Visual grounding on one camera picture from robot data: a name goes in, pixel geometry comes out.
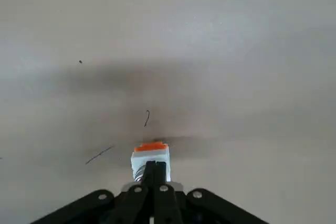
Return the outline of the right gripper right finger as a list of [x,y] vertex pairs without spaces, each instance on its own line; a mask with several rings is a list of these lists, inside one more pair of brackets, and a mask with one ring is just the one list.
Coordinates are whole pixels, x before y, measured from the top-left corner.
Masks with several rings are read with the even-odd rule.
[[164,162],[155,163],[156,223],[266,223],[207,189],[175,190],[165,171]]

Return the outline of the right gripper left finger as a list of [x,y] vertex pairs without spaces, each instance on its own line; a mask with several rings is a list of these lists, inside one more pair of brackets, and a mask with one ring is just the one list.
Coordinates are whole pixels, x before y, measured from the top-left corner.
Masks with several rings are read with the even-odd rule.
[[140,182],[117,196],[106,189],[95,190],[33,223],[135,223],[149,194],[145,180],[151,178],[155,165],[148,161]]

